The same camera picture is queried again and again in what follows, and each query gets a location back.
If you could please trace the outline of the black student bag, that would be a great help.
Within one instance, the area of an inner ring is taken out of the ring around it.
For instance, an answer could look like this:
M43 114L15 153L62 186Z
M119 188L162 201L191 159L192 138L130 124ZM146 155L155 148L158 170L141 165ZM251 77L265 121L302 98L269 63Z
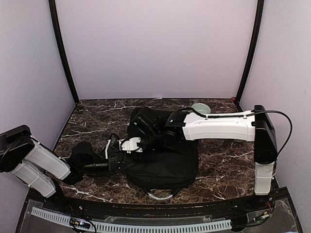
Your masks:
M132 111L127 129L129 138L173 131L175 143L172 150L133 152L130 156L133 164L125 169L129 182L145 192L170 189L173 195L194 183L199 169L198 141L185 139L183 127L188 114L185 110L163 111L149 107Z

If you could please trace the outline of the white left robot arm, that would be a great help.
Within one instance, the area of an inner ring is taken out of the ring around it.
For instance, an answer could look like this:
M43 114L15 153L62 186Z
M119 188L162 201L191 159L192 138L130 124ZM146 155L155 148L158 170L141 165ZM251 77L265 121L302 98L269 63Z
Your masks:
M0 135L0 171L16 176L59 212L65 211L69 202L58 181L74 185L85 175L113 173L124 160L125 150L116 134L111 135L100 155L89 142L83 141L71 149L68 159L57 156L40 143L26 125Z

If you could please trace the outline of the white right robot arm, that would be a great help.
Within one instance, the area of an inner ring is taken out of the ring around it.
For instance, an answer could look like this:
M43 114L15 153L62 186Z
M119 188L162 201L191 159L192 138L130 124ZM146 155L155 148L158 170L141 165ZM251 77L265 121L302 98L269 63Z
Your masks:
M253 110L239 113L202 113L193 107L182 108L163 117L156 110L144 107L133 119L133 124L145 135L149 148L170 146L178 139L234 139L254 143L254 195L248 207L259 210L267 202L278 156L276 131L269 114L285 113L265 110L256 105Z

